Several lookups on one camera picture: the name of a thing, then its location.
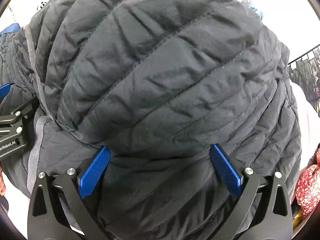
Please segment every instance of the clothing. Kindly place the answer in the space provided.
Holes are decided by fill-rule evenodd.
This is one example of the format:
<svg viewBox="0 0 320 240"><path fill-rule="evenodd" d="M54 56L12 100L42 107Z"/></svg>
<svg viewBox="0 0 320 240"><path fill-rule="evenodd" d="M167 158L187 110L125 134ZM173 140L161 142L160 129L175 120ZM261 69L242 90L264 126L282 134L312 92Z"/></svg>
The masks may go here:
<svg viewBox="0 0 320 240"><path fill-rule="evenodd" d="M261 10L257 9L254 4L249 4L248 7L249 7L251 10L253 10L255 13L257 13L257 14L260 16L260 19L263 20L263 18L264 18L264 13L263 13Z"/></svg>
<svg viewBox="0 0 320 240"><path fill-rule="evenodd" d="M5 28L3 31L0 32L0 43L1 43L1 36L3 34L17 32L18 30L20 30L20 26L18 23L13 23L7 28Z"/></svg>
<svg viewBox="0 0 320 240"><path fill-rule="evenodd" d="M288 57L235 0L50 0L1 43L0 81L14 85L0 114L32 96L41 106L35 147L2 161L4 172L30 196L28 178L64 173L106 145L90 204L107 231L207 239L235 203L211 145L257 173L280 171L294 192L301 145Z"/></svg>
<svg viewBox="0 0 320 240"><path fill-rule="evenodd" d="M306 218L320 201L320 149L316 152L317 164L311 165L297 184L296 198L301 206L301 214Z"/></svg>
<svg viewBox="0 0 320 240"><path fill-rule="evenodd" d="M298 84L290 81L292 92L297 101L297 110L299 117L299 127L301 131L301 176L307 168L316 163L314 158L315 152L320 144L319 126L320 118L311 104L307 101L306 96Z"/></svg>

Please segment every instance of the red floral cloth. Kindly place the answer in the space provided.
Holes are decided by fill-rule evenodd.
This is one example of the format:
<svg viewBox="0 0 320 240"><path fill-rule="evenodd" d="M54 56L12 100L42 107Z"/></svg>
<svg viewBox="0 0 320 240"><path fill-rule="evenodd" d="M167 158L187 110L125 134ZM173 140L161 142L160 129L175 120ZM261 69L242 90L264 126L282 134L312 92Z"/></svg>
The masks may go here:
<svg viewBox="0 0 320 240"><path fill-rule="evenodd" d="M317 164L310 166L300 177L296 198L302 217L308 216L320 201L320 148L316 152Z"/></svg>

